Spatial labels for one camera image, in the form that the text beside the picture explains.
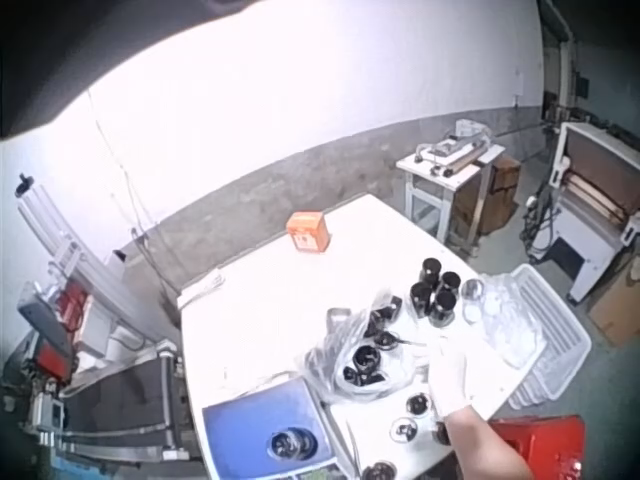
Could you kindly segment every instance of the orange box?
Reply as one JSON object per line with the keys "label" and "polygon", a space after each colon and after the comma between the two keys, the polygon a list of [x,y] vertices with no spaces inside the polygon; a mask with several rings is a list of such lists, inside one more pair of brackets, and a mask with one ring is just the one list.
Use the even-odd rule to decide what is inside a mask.
{"label": "orange box", "polygon": [[296,212],[287,222],[287,232],[301,252],[324,252],[329,246],[329,231],[322,212]]}

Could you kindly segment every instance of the small white table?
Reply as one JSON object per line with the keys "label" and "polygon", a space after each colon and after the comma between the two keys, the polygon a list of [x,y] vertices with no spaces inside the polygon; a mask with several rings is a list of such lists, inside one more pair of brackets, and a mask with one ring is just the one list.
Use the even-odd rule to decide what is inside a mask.
{"label": "small white table", "polygon": [[[464,155],[471,147],[463,149],[457,156]],[[482,179],[480,181],[480,191],[478,193],[478,200],[473,212],[473,221],[469,234],[467,235],[465,247],[471,248],[478,231],[478,224],[482,216],[482,209],[484,208],[484,201],[487,197],[487,191],[489,189],[489,181],[491,180],[491,165],[493,161],[500,156],[505,148],[500,145],[492,145],[487,152],[481,155],[477,162],[466,166],[457,174],[446,178],[442,175],[431,175],[431,169],[434,164],[428,160],[424,160],[420,163],[415,162],[415,154],[409,155],[402,160],[396,162],[396,167],[405,171],[405,215],[413,222],[413,202],[414,198],[422,200],[429,205],[434,206],[440,210],[440,220],[438,222],[438,232],[436,238],[440,243],[445,244],[447,240],[447,234],[449,232],[449,223],[451,221],[451,207],[453,206],[453,200],[456,192],[462,188],[468,181],[470,181],[478,173],[482,172]],[[418,177],[431,185],[434,192],[428,192],[416,186],[416,178]]]}
{"label": "small white table", "polygon": [[[212,478],[218,476],[202,409],[228,401],[277,372],[295,369],[296,358],[324,337],[329,308],[358,311],[385,288],[404,297],[418,280],[426,257],[439,258],[443,269],[457,272],[462,281],[476,276],[435,238],[371,195],[328,213],[326,223],[331,243],[325,253],[298,252],[288,235],[279,237],[224,266],[225,283],[182,312],[189,398]],[[488,419],[523,381],[540,352],[524,368],[515,370],[472,334],[459,305],[455,313],[456,319],[446,327],[447,336],[464,346],[467,394],[478,413]],[[426,328],[427,338],[422,340],[427,343],[444,331],[430,325]],[[401,390],[396,397],[402,402],[400,412],[395,404],[376,406],[372,402],[367,405],[378,409],[373,417],[362,416],[362,404],[353,404],[353,408],[346,404],[332,414],[339,417],[336,422],[347,445],[348,431],[353,431],[363,467],[387,459],[398,467],[397,478],[414,478],[451,449],[426,442],[416,455],[404,445],[389,446],[389,414],[395,418],[405,411],[406,392]],[[371,431],[380,433],[371,435]]]}

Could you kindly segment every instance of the human arm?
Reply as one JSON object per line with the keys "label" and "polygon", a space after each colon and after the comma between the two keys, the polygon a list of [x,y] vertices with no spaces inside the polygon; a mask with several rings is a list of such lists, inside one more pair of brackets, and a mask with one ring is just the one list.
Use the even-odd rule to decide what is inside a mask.
{"label": "human arm", "polygon": [[444,423],[465,479],[533,480],[524,459],[473,407],[449,414]]}
{"label": "human arm", "polygon": [[469,405],[466,357],[443,340],[429,367],[431,396],[466,480],[533,480],[524,459]]}

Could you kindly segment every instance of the gray concrete wall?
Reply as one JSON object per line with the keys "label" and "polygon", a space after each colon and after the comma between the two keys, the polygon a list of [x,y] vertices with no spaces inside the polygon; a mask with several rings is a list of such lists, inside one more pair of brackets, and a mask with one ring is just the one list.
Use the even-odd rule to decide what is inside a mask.
{"label": "gray concrete wall", "polygon": [[[539,107],[461,112],[318,145],[245,175],[165,219],[149,232],[151,252],[180,287],[282,233],[294,211],[326,210],[361,193],[401,211],[404,185],[395,162],[414,152],[417,144],[435,142],[455,120],[469,118],[488,125],[496,141],[523,160],[544,148],[540,114]],[[168,254],[165,245],[175,255]],[[127,281],[140,294],[157,292],[157,278],[135,246],[124,250],[129,255]]]}

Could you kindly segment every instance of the red machine part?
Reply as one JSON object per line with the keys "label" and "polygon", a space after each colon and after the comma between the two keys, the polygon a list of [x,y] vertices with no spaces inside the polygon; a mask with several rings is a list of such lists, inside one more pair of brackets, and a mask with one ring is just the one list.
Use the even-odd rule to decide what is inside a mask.
{"label": "red machine part", "polygon": [[68,384],[71,381],[73,361],[60,355],[60,353],[42,337],[38,339],[34,361],[42,372],[54,377],[59,382]]}
{"label": "red machine part", "polygon": [[[69,341],[73,344],[73,337],[82,326],[84,306],[88,294],[77,283],[70,281],[57,301],[62,324],[67,330]],[[46,375],[54,377],[63,384],[69,383],[73,373],[73,359],[65,358],[42,336],[38,336],[33,350],[32,361],[38,369]]]}
{"label": "red machine part", "polygon": [[536,480],[581,478],[585,427],[579,416],[510,418],[491,426],[524,457]]}
{"label": "red machine part", "polygon": [[58,298],[58,309],[62,318],[62,324],[68,332],[74,333],[82,325],[84,305],[89,295],[84,289],[73,281],[69,281],[67,288]]}

